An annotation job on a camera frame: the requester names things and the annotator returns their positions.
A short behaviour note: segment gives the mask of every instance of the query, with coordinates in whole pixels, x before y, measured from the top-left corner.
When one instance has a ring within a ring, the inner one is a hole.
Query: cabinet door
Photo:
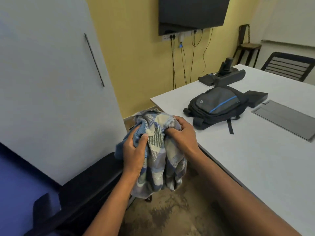
[[[61,185],[126,134],[85,0],[0,0],[0,73],[0,142]]]

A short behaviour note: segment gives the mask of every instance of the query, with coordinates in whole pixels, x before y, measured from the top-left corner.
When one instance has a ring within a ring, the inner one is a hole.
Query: chair backrest
[[[303,82],[314,66],[313,58],[273,52],[262,70]]]
[[[239,26],[238,28],[238,44],[239,45],[244,42],[244,37],[245,37],[247,27],[248,27],[248,42],[250,43],[250,25],[245,24],[245,25]]]

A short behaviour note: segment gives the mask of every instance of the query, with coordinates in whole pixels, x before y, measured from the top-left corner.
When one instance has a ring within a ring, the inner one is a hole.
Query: stained floor
[[[188,165],[183,184],[164,189],[152,202],[137,198],[126,211],[120,236],[235,235],[203,178]]]

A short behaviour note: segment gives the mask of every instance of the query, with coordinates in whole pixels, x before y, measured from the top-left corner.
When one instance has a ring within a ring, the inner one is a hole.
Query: white table
[[[243,80],[230,86],[241,91],[269,93],[268,100],[315,117],[315,86],[244,65]],[[163,111],[186,117],[183,109],[208,87],[199,81],[151,100]],[[251,113],[206,130],[196,130],[199,146],[235,180],[245,186],[300,234],[315,235],[315,141],[312,143]]]

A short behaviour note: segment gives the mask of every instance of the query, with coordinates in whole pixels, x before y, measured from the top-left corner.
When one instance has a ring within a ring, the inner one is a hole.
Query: tv screen
[[[159,35],[222,26],[230,0],[159,0]]]

